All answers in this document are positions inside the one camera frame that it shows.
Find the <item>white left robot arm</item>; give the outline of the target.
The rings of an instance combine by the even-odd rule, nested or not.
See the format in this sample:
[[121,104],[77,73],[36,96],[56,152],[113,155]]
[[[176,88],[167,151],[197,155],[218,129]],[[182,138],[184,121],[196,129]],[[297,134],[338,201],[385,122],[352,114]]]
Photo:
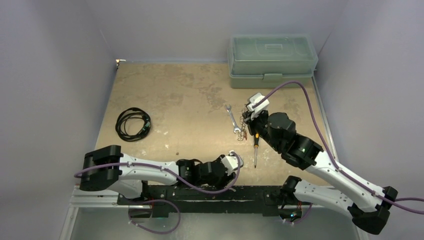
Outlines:
[[198,159],[164,162],[130,156],[121,152],[121,146],[109,145],[86,153],[83,168],[74,177],[80,179],[82,191],[111,190],[142,205],[149,199],[148,182],[185,185],[197,191],[208,185],[215,188],[211,194],[219,194],[235,184],[243,166],[243,160],[233,151],[208,162]]

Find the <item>grey key holder plate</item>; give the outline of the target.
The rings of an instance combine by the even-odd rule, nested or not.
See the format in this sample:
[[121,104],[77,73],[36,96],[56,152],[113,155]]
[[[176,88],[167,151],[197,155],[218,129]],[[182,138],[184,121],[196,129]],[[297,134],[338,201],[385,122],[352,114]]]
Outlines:
[[240,117],[239,117],[239,128],[240,132],[237,134],[237,140],[239,142],[246,141],[248,139],[248,136],[250,135],[247,130],[247,125],[244,122],[243,113],[247,111],[247,105],[245,104],[240,111]]

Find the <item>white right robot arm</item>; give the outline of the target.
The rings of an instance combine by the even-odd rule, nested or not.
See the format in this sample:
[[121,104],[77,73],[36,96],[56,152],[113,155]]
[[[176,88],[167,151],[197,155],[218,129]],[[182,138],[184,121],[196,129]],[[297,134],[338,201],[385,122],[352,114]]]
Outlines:
[[390,217],[391,202],[398,191],[381,187],[359,177],[342,165],[332,162],[328,152],[312,139],[297,133],[296,124],[284,112],[269,114],[263,110],[255,118],[242,113],[249,133],[262,138],[289,165],[307,171],[329,183],[333,189],[317,186],[290,175],[280,189],[281,199],[313,203],[348,216],[361,230],[378,235]]

